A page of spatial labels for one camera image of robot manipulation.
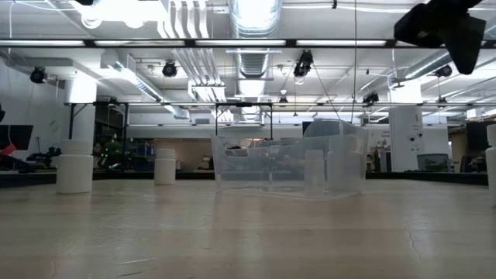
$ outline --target white cylinder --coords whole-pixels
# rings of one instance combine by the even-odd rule
[[[487,179],[491,206],[496,206],[496,125],[487,127],[487,142],[491,146],[486,150]]]
[[[175,150],[157,150],[155,159],[155,185],[173,185],[176,183]]]
[[[91,144],[85,140],[63,140],[57,169],[57,193],[91,192],[93,185],[93,156]]]

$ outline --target transparent plastic container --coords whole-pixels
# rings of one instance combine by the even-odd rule
[[[360,193],[368,132],[347,122],[312,123],[301,139],[256,141],[212,135],[220,191],[340,198]]]

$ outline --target ceiling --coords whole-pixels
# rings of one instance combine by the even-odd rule
[[[53,1],[61,9],[70,9],[71,5],[66,2]],[[414,5],[424,2],[420,0],[361,0],[358,7],[376,9],[381,12],[356,12],[356,34],[359,39],[390,39],[393,37],[394,24],[404,15],[401,10],[407,10]],[[120,39],[120,38],[160,38],[155,22],[147,22],[144,27],[131,29],[123,22],[103,22],[97,29],[85,29],[76,27],[69,19],[78,24],[81,16],[77,11],[66,11],[62,15],[55,11],[35,9],[28,5],[14,4],[12,14],[9,15],[12,1],[0,0],[0,36],[9,38],[9,16],[12,17],[12,38],[98,38],[98,39]],[[51,9],[47,3],[40,1],[29,1],[31,5]],[[229,14],[227,1],[211,0],[208,5],[208,28],[214,38],[229,38]],[[281,14],[281,22],[277,37],[295,39],[352,39],[355,37],[355,12],[352,9],[353,2],[339,1],[339,9],[329,8],[329,1],[306,1],[306,0],[284,0]],[[496,0],[485,0],[478,8],[486,10],[472,11],[471,15],[490,20],[496,13]],[[90,49],[16,49],[15,53],[23,57],[62,57],[71,58],[79,64],[94,71],[102,78],[101,87],[98,88],[100,95],[116,95],[119,100],[141,102],[145,98],[140,91],[127,81],[113,78],[108,69],[100,69],[100,57],[103,50]],[[378,74],[383,74],[392,68],[411,66],[438,50],[422,49],[314,49],[316,69],[312,69],[305,79],[303,85],[295,85],[292,75],[294,62],[298,59],[301,50],[281,49],[281,53],[273,54],[270,61],[269,78],[265,87],[265,100],[277,102],[281,97],[281,89],[288,91],[290,102],[325,102],[329,97],[336,102],[351,102],[351,95],[358,91],[367,82],[374,79]],[[161,68],[165,60],[173,60],[174,55],[169,49],[121,49],[119,52],[130,54],[136,59],[137,71],[163,91],[168,99],[177,102],[189,102],[187,94],[188,78],[179,68],[175,78],[165,78],[161,74]],[[221,74],[222,81],[226,84],[226,97],[232,97],[236,93],[235,61],[233,55],[227,54],[226,49],[214,49],[215,62]],[[482,50],[479,63],[483,63],[496,57],[495,50]],[[496,77],[496,63],[488,64],[476,70],[471,76],[454,78],[449,83],[437,87],[437,79],[424,77],[422,79],[422,97],[424,100],[436,99],[439,94],[443,95],[451,91],[468,88],[477,82]],[[492,96],[496,93],[494,87],[486,88],[484,91],[476,91],[461,95],[450,101],[469,102],[476,98]],[[380,92],[381,101],[387,101],[387,92]]]

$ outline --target red object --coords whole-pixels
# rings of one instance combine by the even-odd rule
[[[16,146],[13,144],[10,144],[7,146],[4,150],[0,151],[0,154],[2,155],[10,155],[14,153],[17,150]]]

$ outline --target table surface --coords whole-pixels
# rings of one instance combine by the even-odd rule
[[[367,181],[332,201],[214,181],[0,189],[4,278],[495,278],[487,187]]]

